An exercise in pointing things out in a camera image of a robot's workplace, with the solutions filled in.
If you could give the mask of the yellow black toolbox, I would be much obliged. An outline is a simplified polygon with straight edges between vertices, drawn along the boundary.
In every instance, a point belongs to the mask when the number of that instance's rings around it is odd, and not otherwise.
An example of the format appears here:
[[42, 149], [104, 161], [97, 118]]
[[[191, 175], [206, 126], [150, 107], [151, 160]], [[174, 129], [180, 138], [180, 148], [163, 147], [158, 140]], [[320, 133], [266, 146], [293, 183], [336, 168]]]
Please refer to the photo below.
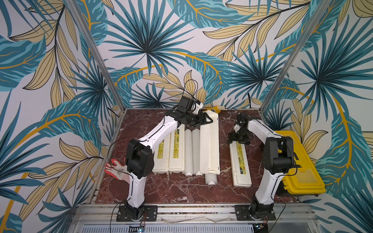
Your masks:
[[276, 194], [279, 196], [320, 195], [326, 192], [325, 184], [315, 165], [293, 131], [277, 131], [293, 140], [296, 168], [290, 169], [282, 179]]

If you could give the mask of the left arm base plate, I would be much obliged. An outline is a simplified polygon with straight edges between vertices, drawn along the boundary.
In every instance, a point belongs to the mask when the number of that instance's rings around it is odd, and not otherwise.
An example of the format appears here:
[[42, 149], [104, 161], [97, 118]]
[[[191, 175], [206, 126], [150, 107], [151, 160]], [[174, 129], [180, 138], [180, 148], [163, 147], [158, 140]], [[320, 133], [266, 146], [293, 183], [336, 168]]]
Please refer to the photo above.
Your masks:
[[117, 222], [145, 221], [155, 222], [158, 214], [158, 206], [145, 205], [139, 208], [131, 206], [121, 206], [117, 213]]

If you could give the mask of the aluminium front rail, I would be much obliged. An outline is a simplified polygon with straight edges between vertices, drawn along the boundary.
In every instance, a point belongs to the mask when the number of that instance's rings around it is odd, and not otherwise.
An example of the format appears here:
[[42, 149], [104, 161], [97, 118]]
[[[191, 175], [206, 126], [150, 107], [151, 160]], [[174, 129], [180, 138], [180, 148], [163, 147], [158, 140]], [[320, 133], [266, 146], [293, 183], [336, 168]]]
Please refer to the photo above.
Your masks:
[[[155, 223], [239, 223], [235, 203], [158, 204]], [[114, 204], [84, 204], [78, 207], [73, 224], [108, 224], [115, 220], [119, 207]], [[317, 223], [311, 205], [307, 203], [276, 203], [274, 212], [277, 223]]]

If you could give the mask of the red white work glove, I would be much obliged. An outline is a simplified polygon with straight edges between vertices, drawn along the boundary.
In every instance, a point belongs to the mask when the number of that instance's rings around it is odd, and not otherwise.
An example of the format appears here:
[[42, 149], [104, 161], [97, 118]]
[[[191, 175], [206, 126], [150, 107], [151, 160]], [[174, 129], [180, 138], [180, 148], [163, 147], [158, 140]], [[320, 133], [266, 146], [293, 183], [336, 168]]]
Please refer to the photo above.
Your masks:
[[130, 183], [130, 175], [127, 171], [127, 166], [123, 165], [117, 159], [111, 159], [105, 164], [105, 173], [117, 180]]

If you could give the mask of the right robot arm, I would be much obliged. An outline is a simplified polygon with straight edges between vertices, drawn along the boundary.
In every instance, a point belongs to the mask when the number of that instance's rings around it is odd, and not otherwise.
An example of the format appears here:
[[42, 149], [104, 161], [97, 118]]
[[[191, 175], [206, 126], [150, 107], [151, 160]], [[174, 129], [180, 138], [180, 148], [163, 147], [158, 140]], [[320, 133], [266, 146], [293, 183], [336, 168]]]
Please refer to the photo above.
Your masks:
[[262, 120], [245, 114], [238, 114], [234, 131], [228, 135], [228, 145], [232, 159], [232, 171], [236, 183], [239, 177], [248, 175], [248, 161], [245, 145], [256, 136], [264, 144], [262, 165], [264, 173], [253, 202], [257, 206], [270, 206], [281, 180], [295, 167], [293, 140], [289, 136], [276, 133]]

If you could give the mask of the white wrap dispenser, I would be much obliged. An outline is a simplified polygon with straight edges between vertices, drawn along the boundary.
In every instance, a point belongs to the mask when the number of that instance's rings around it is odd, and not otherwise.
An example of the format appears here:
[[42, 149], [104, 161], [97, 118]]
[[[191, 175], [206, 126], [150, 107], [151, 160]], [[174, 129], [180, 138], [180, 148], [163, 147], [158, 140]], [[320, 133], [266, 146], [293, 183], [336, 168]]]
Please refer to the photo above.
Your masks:
[[181, 173], [185, 170], [185, 125], [180, 125], [171, 133], [169, 172]]
[[163, 174], [169, 171], [170, 139], [164, 139], [155, 150], [153, 173]]
[[233, 185], [236, 187], [251, 187], [252, 180], [245, 145], [237, 141], [229, 144]]

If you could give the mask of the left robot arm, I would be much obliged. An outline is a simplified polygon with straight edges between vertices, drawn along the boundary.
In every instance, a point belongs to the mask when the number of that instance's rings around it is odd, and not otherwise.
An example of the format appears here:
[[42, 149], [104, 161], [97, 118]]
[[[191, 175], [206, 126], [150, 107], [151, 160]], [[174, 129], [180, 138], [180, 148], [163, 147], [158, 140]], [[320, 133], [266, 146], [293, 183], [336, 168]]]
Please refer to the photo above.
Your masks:
[[217, 122], [208, 112], [198, 114], [180, 113], [176, 110], [166, 112], [163, 119], [141, 139], [131, 139], [127, 147], [126, 165], [130, 173], [130, 190], [127, 204], [135, 209], [145, 202], [144, 189], [146, 177], [154, 166], [154, 149], [174, 132], [180, 125], [187, 127], [209, 125]]

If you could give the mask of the yellow black work glove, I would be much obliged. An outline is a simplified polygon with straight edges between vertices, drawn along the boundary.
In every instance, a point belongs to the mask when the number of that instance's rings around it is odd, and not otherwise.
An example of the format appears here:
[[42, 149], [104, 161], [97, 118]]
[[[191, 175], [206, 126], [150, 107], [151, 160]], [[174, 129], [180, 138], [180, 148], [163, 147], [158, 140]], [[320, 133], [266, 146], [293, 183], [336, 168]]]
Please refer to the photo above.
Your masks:
[[210, 110], [219, 114], [221, 111], [227, 111], [228, 109], [225, 106], [215, 106], [212, 107]]

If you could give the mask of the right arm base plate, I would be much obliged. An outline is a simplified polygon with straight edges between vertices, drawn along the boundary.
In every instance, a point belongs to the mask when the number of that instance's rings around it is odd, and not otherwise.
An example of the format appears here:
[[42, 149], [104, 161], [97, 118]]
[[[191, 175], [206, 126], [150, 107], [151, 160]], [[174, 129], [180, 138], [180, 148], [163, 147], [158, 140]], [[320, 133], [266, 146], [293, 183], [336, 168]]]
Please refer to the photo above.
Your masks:
[[276, 220], [275, 212], [271, 205], [235, 205], [235, 214], [238, 221], [247, 220]]

